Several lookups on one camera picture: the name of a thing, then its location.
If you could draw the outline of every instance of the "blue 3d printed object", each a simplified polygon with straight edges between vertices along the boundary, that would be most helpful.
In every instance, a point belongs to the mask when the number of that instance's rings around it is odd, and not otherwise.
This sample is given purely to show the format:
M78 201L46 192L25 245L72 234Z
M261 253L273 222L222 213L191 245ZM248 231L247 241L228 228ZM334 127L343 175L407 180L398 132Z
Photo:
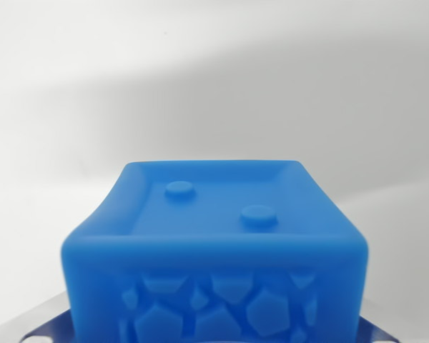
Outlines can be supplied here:
M367 257L296 161L128 164L62 249L77 343L353 343Z

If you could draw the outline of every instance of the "white backdrop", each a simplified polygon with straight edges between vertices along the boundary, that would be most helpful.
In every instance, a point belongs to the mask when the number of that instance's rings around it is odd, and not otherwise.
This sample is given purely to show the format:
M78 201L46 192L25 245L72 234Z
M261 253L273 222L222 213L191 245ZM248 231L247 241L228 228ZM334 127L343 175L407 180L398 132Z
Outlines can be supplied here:
M129 161L297 159L429 337L429 1L0 1L0 324Z

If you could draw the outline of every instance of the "circular bump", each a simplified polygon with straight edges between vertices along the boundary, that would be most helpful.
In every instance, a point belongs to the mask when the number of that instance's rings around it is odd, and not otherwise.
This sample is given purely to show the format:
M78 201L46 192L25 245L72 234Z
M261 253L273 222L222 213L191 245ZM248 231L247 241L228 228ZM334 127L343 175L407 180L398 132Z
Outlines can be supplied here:
M165 187L165 194L174 199L188 199L194 196L194 185L188 181L170 182Z
M265 205L249 205L242 210L243 222L251 227L271 227L277 223L277 213Z

